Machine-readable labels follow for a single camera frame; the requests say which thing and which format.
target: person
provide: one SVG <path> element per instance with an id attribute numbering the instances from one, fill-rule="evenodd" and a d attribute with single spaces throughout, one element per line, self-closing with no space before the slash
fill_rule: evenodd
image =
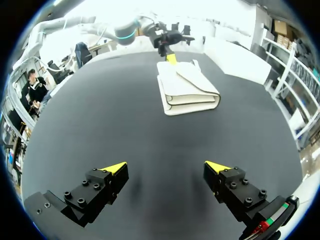
<path id="1" fill-rule="evenodd" d="M 46 81 L 42 76 L 36 77 L 36 71 L 31 69 L 28 71 L 29 87 L 28 94 L 31 102 L 39 109 L 41 113 L 48 101 L 51 99 L 52 90 L 47 90 Z"/>

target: bolt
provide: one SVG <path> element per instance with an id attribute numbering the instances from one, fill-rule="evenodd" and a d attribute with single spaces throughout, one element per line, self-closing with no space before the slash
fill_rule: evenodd
<path id="1" fill-rule="evenodd" d="M 69 192 L 69 191 L 64 192 L 64 197 L 65 197 L 66 199 L 72 199 L 71 192 Z"/>
<path id="2" fill-rule="evenodd" d="M 267 196 L 267 191 L 264 189 L 261 189 L 259 192 L 259 198 L 263 199 Z"/>
<path id="3" fill-rule="evenodd" d="M 247 197 L 247 198 L 244 200 L 244 205 L 245 205 L 246 207 L 249 207 L 251 204 L 252 204 L 252 198 L 251 198 L 251 197 Z"/>
<path id="4" fill-rule="evenodd" d="M 82 208 L 84 208 L 87 205 L 87 202 L 86 202 L 86 200 L 84 198 L 79 198 L 77 203 Z"/>
<path id="5" fill-rule="evenodd" d="M 100 187 L 99 183 L 96 183 L 93 185 L 93 188 L 94 188 L 94 190 L 100 190 L 101 187 Z"/>
<path id="6" fill-rule="evenodd" d="M 244 178 L 244 179 L 242 180 L 242 184 L 243 184 L 243 185 L 248 185 L 248 183 L 249 183 L 248 179 Z"/>
<path id="7" fill-rule="evenodd" d="M 82 181 L 82 186 L 88 186 L 88 185 L 89 185 L 89 182 L 87 180 Z"/>
<path id="8" fill-rule="evenodd" d="M 231 189 L 236 189 L 236 188 L 237 188 L 237 184 L 236 184 L 235 182 L 232 182 L 232 183 L 230 184 L 230 188 L 231 188 Z"/>
<path id="9" fill-rule="evenodd" d="M 50 208 L 50 207 L 51 207 L 50 202 L 46 202 L 46 203 L 44 204 L 44 207 L 45 207 L 46 209 Z"/>

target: black jacket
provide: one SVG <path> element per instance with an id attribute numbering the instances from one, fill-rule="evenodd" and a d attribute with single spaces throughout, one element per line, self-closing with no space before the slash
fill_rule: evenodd
<path id="1" fill-rule="evenodd" d="M 31 102 L 34 100 L 41 102 L 42 99 L 44 99 L 44 96 L 47 94 L 48 90 L 46 89 L 46 81 L 42 76 L 37 77 L 37 80 L 39 81 L 39 84 L 42 84 L 42 86 L 38 85 L 35 89 L 33 89 L 33 85 L 29 82 L 29 97 Z"/>

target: yellow object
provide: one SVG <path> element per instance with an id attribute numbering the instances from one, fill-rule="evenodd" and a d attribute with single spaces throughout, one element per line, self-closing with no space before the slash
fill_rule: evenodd
<path id="1" fill-rule="evenodd" d="M 105 168 L 101 168 L 99 170 L 101 170 L 101 171 L 107 170 L 108 172 L 112 173 L 112 175 L 115 175 L 115 173 L 118 172 L 119 169 L 122 168 L 126 164 L 127 164 L 127 162 L 124 161 L 124 162 L 118 163 L 116 165 L 112 165 L 112 166 L 107 166 Z"/>
<path id="2" fill-rule="evenodd" d="M 223 166 L 212 161 L 205 161 L 204 163 L 208 164 L 217 174 L 225 169 L 231 169 L 231 167 Z"/>
<path id="3" fill-rule="evenodd" d="M 174 53 L 167 55 L 166 61 L 171 63 L 172 65 L 176 65 L 177 64 L 176 55 Z"/>

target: black table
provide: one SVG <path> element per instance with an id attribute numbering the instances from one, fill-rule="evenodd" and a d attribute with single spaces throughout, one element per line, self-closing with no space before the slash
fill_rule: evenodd
<path id="1" fill-rule="evenodd" d="M 26 150 L 23 198 L 51 190 L 61 199 L 92 168 L 126 161 L 129 181 L 112 206 L 86 228 L 113 240 L 230 240 L 245 225 L 218 204 L 203 163 L 239 166 L 268 200 L 289 196 L 302 181 L 289 127 L 264 87 L 198 60 L 221 94 L 215 110 L 164 114 L 155 52 L 83 66 L 40 116 Z"/>

